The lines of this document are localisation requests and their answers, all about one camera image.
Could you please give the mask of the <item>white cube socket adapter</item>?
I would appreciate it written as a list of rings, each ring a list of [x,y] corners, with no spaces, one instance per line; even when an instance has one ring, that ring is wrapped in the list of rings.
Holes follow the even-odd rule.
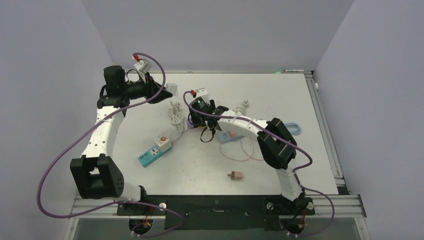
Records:
[[[158,135],[154,138],[154,143],[161,152],[165,152],[172,148],[172,141],[164,134]]]

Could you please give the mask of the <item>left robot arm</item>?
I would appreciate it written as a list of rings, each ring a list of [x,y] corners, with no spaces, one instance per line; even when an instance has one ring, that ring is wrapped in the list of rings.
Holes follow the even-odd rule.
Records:
[[[148,211],[149,201],[143,197],[144,187],[125,180],[112,159],[119,127],[131,100],[145,98],[156,104],[177,93],[177,85],[157,83],[148,71],[139,73],[138,81],[127,81],[120,65],[103,70],[105,85],[97,101],[96,124],[81,157],[70,162],[70,171],[83,199],[114,198],[128,200],[136,215]]]

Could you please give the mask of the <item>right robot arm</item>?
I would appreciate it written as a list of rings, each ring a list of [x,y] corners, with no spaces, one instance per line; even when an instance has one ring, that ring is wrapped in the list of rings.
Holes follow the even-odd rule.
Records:
[[[234,132],[237,135],[256,141],[263,160],[275,169],[281,195],[282,207],[289,214],[297,213],[303,206],[299,197],[302,193],[297,177],[289,163],[296,157],[297,142],[278,119],[260,120],[236,113],[225,106],[214,107],[197,97],[191,103],[184,102],[189,108],[191,118],[206,124],[212,130]]]

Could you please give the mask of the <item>purple power strip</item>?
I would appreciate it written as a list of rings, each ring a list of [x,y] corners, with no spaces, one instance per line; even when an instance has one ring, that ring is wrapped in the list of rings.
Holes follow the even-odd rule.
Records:
[[[189,120],[186,121],[186,124],[187,124],[188,129],[194,129],[195,128],[195,126]]]

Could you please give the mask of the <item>light blue power strip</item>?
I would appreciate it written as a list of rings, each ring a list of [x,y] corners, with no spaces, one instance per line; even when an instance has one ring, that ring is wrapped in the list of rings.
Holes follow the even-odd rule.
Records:
[[[237,134],[237,133],[236,133],[235,138],[231,138],[229,136],[229,132],[230,131],[221,131],[221,132],[218,133],[218,141],[219,141],[220,144],[226,144],[226,143],[234,142],[234,141],[237,141],[237,140],[243,138],[242,135]]]

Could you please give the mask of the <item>small white wall charger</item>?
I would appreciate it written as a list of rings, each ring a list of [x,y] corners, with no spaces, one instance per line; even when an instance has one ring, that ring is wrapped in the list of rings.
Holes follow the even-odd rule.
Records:
[[[172,94],[173,97],[178,96],[178,85],[176,83],[167,83],[165,90]]]

